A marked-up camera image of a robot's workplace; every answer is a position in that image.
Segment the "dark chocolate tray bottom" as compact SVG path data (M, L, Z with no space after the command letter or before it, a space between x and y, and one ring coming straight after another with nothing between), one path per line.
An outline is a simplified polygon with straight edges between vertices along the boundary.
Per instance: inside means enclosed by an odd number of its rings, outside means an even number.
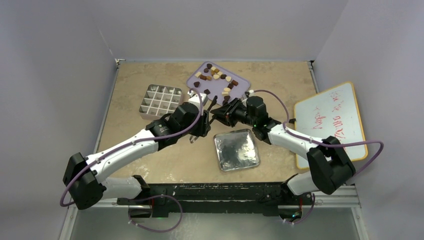
M222 105L224 106L224 105L228 104L230 99L231 99L231 97L229 95L224 96Z

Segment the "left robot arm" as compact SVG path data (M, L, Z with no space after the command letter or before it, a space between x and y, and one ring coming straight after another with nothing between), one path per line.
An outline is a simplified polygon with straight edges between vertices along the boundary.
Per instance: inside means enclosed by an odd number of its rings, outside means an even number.
M149 191L142 186L141 177L111 175L137 159L176 144L186 135L205 137L209 131L209 112L184 102L173 113L153 120L131 138L107 150L87 156L77 152L68 160L62 179L65 191L59 204L85 210L103 199L127 198L142 205L148 201Z

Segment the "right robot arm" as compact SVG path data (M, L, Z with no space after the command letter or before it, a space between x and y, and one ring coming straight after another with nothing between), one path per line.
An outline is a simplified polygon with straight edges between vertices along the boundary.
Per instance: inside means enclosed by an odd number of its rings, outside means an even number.
M296 174L282 184L280 196L288 204L305 193L321 191L331 195L356 173L344 148L338 147L337 138L316 140L308 135L291 135L281 122L269 116L259 96L248 97L246 103L236 98L213 109L211 114L214 120L228 127L237 123L248 125L258 140L288 149L307 160L308 172Z

